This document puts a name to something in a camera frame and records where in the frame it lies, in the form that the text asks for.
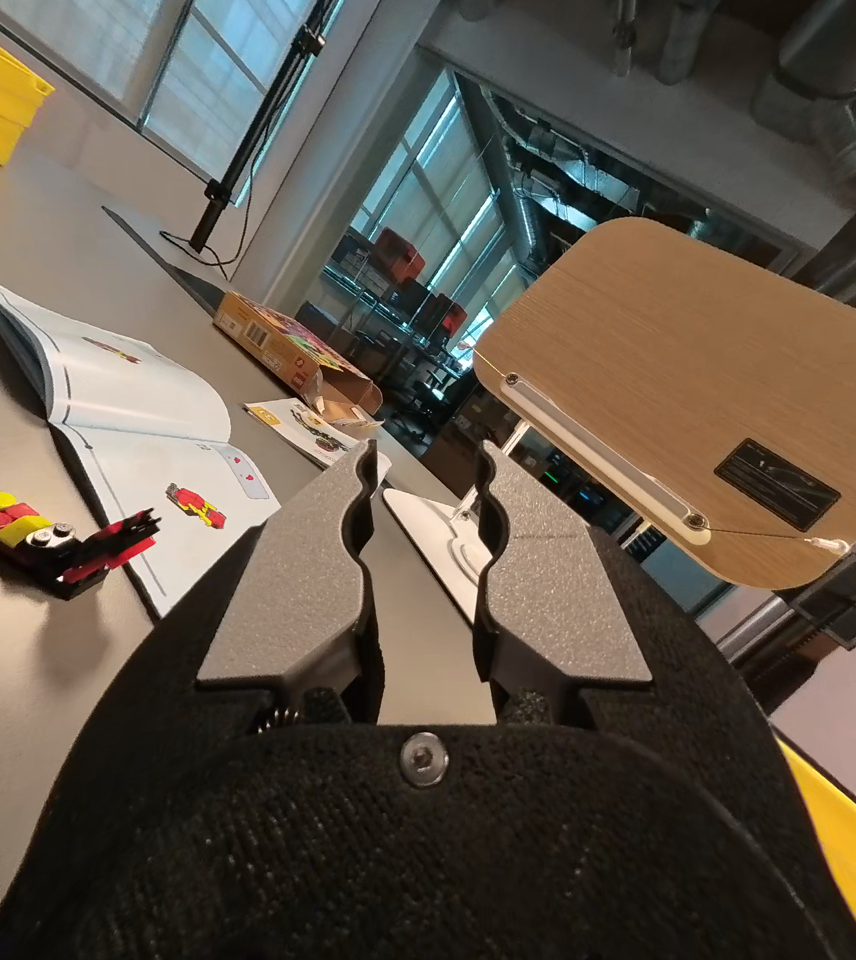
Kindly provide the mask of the orange lego box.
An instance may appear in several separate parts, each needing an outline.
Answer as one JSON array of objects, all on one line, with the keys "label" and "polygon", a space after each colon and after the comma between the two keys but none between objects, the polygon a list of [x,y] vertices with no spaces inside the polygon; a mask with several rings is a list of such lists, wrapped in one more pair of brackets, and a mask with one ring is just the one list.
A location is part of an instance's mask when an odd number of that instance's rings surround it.
[{"label": "orange lego box", "polygon": [[214,325],[331,424],[373,422],[382,407],[370,377],[294,318],[231,291]]}]

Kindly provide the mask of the large window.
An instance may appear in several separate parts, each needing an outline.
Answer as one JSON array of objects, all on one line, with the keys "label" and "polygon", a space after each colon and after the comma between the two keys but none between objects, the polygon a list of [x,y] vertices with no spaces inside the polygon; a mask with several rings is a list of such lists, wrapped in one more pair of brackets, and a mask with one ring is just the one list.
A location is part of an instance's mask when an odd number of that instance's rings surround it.
[{"label": "large window", "polygon": [[221,179],[289,54],[280,116],[342,2],[0,1],[0,30],[204,181]]}]

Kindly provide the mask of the storage shelves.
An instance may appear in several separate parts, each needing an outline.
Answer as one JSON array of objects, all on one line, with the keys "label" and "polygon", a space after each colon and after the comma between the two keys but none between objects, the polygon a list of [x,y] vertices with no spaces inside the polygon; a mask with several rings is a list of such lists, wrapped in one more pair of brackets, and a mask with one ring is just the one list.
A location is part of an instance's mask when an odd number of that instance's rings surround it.
[{"label": "storage shelves", "polygon": [[396,420],[438,426],[471,383],[455,371],[449,346],[464,309],[419,281],[425,260],[407,239],[383,228],[375,240],[350,229],[322,277],[348,294],[339,316],[305,301],[295,318],[387,390]]}]

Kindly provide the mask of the light wooden board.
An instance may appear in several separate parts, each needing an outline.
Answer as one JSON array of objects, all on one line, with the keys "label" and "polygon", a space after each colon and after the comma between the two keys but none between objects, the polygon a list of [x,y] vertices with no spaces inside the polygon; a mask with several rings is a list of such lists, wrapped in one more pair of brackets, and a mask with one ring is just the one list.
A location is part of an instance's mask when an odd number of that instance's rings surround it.
[{"label": "light wooden board", "polygon": [[483,332],[482,385],[722,581],[856,546],[856,309],[641,218],[585,234]]}]

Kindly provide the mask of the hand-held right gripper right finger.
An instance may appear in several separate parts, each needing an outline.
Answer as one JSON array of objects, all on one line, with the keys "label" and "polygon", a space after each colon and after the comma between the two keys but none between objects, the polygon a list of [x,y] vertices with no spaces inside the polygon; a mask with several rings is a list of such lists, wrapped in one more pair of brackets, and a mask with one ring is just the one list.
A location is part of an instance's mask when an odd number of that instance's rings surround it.
[{"label": "hand-held right gripper right finger", "polygon": [[478,457],[473,655],[482,682],[573,694],[644,689],[652,674],[586,523],[487,441]]}]

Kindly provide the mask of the black pole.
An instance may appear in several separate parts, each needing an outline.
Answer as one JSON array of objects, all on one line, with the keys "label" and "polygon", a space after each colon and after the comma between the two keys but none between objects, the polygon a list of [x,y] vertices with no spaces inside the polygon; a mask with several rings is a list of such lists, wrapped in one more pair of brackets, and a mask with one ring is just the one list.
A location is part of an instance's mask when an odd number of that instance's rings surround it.
[{"label": "black pole", "polygon": [[225,259],[214,252],[209,244],[210,239],[222,214],[232,204],[242,176],[248,175],[249,180],[253,180],[257,158],[265,149],[269,135],[278,126],[301,78],[326,45],[326,31],[338,6],[336,1],[317,1],[311,6],[306,19],[295,30],[271,84],[225,172],[220,178],[208,181],[204,190],[207,205],[191,237],[185,242],[186,252],[196,261],[225,269],[240,259],[242,241],[235,254]]}]

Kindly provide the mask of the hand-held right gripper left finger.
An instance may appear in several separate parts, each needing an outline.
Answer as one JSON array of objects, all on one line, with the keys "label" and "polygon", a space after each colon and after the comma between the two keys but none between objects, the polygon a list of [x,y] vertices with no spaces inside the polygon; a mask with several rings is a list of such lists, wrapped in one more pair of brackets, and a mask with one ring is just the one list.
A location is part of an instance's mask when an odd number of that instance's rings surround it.
[{"label": "hand-held right gripper left finger", "polygon": [[382,694],[372,578],[373,439],[358,443],[271,516],[197,681],[211,689]]}]

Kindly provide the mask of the long red yellow lego assembly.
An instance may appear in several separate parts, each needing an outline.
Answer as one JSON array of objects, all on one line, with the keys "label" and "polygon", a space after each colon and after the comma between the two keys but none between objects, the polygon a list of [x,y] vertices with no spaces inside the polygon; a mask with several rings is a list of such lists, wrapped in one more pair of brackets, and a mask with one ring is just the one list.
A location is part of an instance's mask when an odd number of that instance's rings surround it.
[{"label": "long red yellow lego assembly", "polygon": [[47,518],[0,489],[0,572],[11,572],[68,601],[155,545],[161,524],[152,509],[81,536],[74,524]]}]

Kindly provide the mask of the open instruction booklet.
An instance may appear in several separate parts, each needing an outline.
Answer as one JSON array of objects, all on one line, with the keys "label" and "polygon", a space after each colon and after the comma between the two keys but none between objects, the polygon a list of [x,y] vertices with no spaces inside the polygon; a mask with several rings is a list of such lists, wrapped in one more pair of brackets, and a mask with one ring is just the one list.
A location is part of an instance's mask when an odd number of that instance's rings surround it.
[{"label": "open instruction booklet", "polygon": [[280,508],[230,444],[203,378],[147,342],[57,314],[0,285],[0,334],[46,405],[53,437],[99,525],[151,509],[155,545],[127,569],[167,615],[248,530]]}]

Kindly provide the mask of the closed instruction booklet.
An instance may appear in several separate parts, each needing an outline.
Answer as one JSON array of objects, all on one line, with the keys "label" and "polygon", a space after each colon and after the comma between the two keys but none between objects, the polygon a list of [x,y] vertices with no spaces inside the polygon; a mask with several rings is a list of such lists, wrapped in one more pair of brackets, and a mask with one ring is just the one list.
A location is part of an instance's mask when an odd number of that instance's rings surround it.
[{"label": "closed instruction booklet", "polygon": [[360,414],[361,418],[338,414],[330,422],[297,397],[244,403],[242,409],[323,469],[371,438],[384,423],[352,404],[348,404],[349,413]]}]

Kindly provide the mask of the silver metal ducts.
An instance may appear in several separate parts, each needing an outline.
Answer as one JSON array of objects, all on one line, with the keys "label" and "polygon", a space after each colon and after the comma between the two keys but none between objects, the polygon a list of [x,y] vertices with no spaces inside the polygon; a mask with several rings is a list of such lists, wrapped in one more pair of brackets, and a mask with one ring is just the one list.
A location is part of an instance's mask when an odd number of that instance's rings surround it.
[{"label": "silver metal ducts", "polygon": [[457,2],[515,164],[856,303],[856,2]]}]

